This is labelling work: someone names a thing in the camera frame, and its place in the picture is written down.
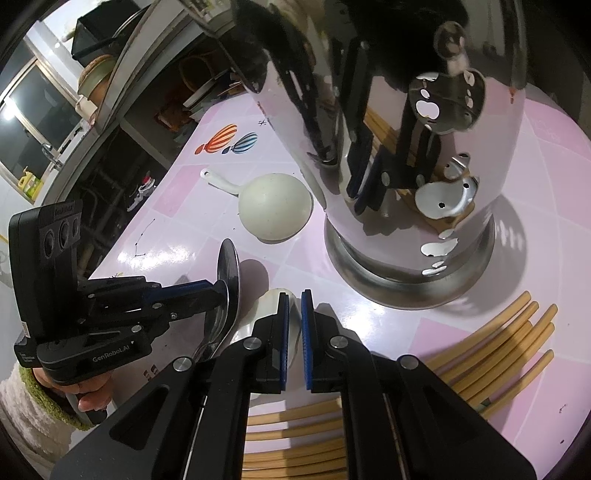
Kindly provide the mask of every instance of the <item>human hand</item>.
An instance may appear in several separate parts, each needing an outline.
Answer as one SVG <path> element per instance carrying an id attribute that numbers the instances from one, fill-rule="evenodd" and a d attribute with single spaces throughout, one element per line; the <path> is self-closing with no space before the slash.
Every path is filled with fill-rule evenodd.
<path id="1" fill-rule="evenodd" d="M 78 409 L 80 411 L 104 410 L 113 396 L 113 380 L 111 372 L 97 375 L 74 385 L 55 385 L 42 368 L 34 368 L 33 375 L 46 388 L 66 394 L 85 394 L 80 397 Z"/>

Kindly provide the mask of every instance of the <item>white bowl handle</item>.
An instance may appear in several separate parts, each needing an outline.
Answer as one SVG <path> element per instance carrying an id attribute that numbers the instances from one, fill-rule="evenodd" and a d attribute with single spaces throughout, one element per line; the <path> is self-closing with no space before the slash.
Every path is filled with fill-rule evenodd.
<path id="1" fill-rule="evenodd" d="M 204 168 L 201 171 L 201 178 L 213 187 L 223 190 L 224 192 L 229 193 L 230 195 L 238 196 L 242 188 L 239 185 L 234 185 L 233 183 L 227 181 L 217 173 L 212 172 L 211 170 L 209 170 L 209 168 Z"/>

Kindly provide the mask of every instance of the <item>metal spoon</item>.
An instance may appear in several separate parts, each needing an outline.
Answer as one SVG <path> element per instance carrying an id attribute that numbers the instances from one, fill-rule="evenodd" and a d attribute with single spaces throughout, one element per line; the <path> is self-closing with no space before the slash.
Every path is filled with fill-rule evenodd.
<path id="1" fill-rule="evenodd" d="M 240 306 L 240 262 L 234 244 L 229 238 L 222 242 L 217 258 L 217 282 L 213 288 L 224 301 L 205 314 L 203 340 L 195 350 L 197 362 L 213 357 L 233 329 Z"/>

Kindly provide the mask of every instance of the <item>orange striped balloon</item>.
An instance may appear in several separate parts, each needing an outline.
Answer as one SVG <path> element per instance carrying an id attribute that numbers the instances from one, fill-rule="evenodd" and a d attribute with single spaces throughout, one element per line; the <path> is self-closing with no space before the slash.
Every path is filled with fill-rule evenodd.
<path id="1" fill-rule="evenodd" d="M 230 143 L 237 131 L 238 127 L 234 124 L 225 126 L 218 133 L 216 133 L 209 142 L 205 144 L 205 151 L 207 153 L 217 152 Z"/>

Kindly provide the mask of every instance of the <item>window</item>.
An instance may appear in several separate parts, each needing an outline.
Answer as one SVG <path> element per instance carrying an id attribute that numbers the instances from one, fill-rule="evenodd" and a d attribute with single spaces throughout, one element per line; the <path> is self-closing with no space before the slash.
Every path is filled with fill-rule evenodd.
<path id="1" fill-rule="evenodd" d="M 0 108 L 0 158 L 16 179 L 27 168 L 41 178 L 49 163 L 38 140 L 14 116 L 4 104 Z"/>
<path id="2" fill-rule="evenodd" d="M 25 75 L 9 98 L 56 150 L 80 122 L 74 107 L 37 66 Z"/>
<path id="3" fill-rule="evenodd" d="M 3 176 L 16 185 L 27 168 L 43 178 L 80 120 L 74 100 L 20 42 L 0 75 Z M 43 144 L 49 147 L 45 152 Z"/>

